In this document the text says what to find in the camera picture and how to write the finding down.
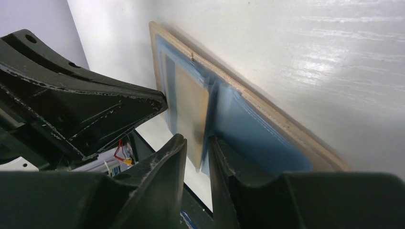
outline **black plastic part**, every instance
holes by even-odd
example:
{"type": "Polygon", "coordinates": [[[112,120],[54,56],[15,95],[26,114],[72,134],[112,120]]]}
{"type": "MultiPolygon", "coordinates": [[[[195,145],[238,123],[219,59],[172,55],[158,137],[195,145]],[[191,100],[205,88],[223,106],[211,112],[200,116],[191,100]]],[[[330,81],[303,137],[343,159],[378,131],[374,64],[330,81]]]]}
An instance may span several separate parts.
{"type": "MultiPolygon", "coordinates": [[[[131,144],[132,149],[135,149],[134,153],[138,154],[137,157],[140,158],[141,161],[155,153],[152,147],[150,147],[137,131],[131,132],[128,136],[131,142],[134,142],[134,144],[131,144]]],[[[192,224],[192,226],[198,229],[212,229],[214,227],[213,213],[186,184],[183,184],[183,186],[181,211],[182,214],[187,215],[191,223],[187,222],[187,220],[183,218],[184,216],[181,216],[180,228],[188,229],[189,226],[187,224],[192,224]]]]}
{"type": "Polygon", "coordinates": [[[209,139],[213,216],[227,228],[405,228],[405,185],[378,173],[285,173],[247,163],[209,139]]]}
{"type": "Polygon", "coordinates": [[[118,180],[101,173],[0,173],[0,227],[177,229],[186,150],[187,141],[175,135],[118,180]]]}
{"type": "Polygon", "coordinates": [[[0,100],[1,127],[51,168],[104,152],[167,109],[162,92],[80,68],[28,30],[0,40],[0,100]]]}
{"type": "Polygon", "coordinates": [[[118,179],[137,189],[113,228],[179,228],[186,155],[187,140],[177,134],[161,150],[120,173],[118,179]]]}
{"type": "Polygon", "coordinates": [[[108,228],[135,189],[101,173],[1,172],[1,228],[108,228]]]}
{"type": "Polygon", "coordinates": [[[32,164],[36,165],[39,170],[51,168],[50,162],[57,165],[62,159],[61,154],[47,154],[44,152],[43,156],[49,156],[48,160],[43,159],[37,153],[32,151],[30,147],[26,146],[20,140],[15,138],[12,134],[5,131],[0,127],[0,164],[8,163],[19,156],[22,156],[32,164]]]}

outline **mounting hole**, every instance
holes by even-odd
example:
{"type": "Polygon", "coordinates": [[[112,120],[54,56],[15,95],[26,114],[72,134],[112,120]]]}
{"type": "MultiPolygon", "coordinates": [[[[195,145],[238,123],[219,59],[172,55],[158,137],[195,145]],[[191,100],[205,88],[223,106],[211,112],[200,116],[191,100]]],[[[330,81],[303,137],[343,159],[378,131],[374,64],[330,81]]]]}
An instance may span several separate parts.
{"type": "Polygon", "coordinates": [[[131,178],[131,174],[128,173],[118,173],[117,175],[114,176],[114,179],[116,180],[125,180],[128,178],[131,178]]]}
{"type": "Polygon", "coordinates": [[[25,38],[27,38],[27,40],[29,40],[31,43],[36,43],[37,40],[35,38],[33,38],[31,35],[26,34],[25,38]]]}
{"type": "Polygon", "coordinates": [[[77,66],[75,63],[73,62],[69,62],[69,65],[74,67],[74,68],[81,68],[80,66],[77,66]]]}

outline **red wire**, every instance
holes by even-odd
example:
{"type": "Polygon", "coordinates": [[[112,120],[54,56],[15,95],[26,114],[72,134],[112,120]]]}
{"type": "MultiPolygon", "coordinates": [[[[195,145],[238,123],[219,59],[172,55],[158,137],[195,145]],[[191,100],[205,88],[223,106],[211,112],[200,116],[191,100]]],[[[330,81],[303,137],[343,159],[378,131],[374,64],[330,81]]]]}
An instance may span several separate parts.
{"type": "Polygon", "coordinates": [[[116,150],[115,153],[114,153],[114,157],[115,157],[116,159],[120,160],[120,161],[124,161],[124,159],[118,157],[118,156],[117,156],[117,153],[119,152],[119,149],[120,149],[122,146],[124,146],[124,144],[122,143],[122,140],[120,139],[119,142],[118,142],[117,150],[116,150]]]}

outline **white surface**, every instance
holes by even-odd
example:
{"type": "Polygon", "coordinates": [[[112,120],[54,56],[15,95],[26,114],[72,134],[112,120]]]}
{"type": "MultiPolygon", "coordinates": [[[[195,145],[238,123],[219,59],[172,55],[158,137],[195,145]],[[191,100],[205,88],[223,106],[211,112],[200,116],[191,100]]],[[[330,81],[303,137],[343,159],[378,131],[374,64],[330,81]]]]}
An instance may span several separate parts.
{"type": "Polygon", "coordinates": [[[67,0],[1,0],[0,37],[28,29],[50,48],[88,69],[67,0]]]}
{"type": "MultiPolygon", "coordinates": [[[[69,6],[91,70],[155,88],[148,21],[160,22],[261,91],[351,168],[405,178],[403,0],[69,0],[69,6]]],[[[144,137],[155,141],[160,134],[144,137]]]]}
{"type": "Polygon", "coordinates": [[[87,163],[81,167],[72,169],[73,172],[105,172],[119,166],[118,160],[114,157],[117,148],[110,149],[98,155],[97,160],[87,163]]]}
{"type": "Polygon", "coordinates": [[[18,158],[0,165],[0,171],[26,171],[26,172],[38,172],[39,169],[35,165],[31,164],[24,157],[19,156],[18,158]]]}

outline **plywood edge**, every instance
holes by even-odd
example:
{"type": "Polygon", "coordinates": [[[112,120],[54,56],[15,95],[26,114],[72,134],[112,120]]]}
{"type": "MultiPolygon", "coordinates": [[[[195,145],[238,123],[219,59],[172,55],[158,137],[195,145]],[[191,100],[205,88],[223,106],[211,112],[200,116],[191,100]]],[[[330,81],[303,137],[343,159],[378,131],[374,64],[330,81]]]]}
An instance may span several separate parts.
{"type": "Polygon", "coordinates": [[[242,97],[255,109],[263,119],[268,121],[276,128],[285,138],[291,141],[297,148],[299,148],[313,163],[314,170],[317,171],[347,171],[347,165],[335,156],[326,147],[317,142],[314,138],[309,136],[305,131],[278,112],[272,105],[263,101],[259,96],[248,90],[241,85],[231,76],[227,75],[224,71],[208,62],[206,59],[196,54],[193,50],[171,35],[163,27],[154,21],[149,23],[151,45],[153,50],[153,62],[155,68],[156,87],[161,90],[160,85],[160,72],[159,63],[157,59],[156,50],[156,35],[165,39],[168,43],[173,45],[181,53],[186,55],[190,60],[198,62],[205,66],[207,69],[215,72],[219,77],[224,79],[228,84],[238,90],[242,97]]]}

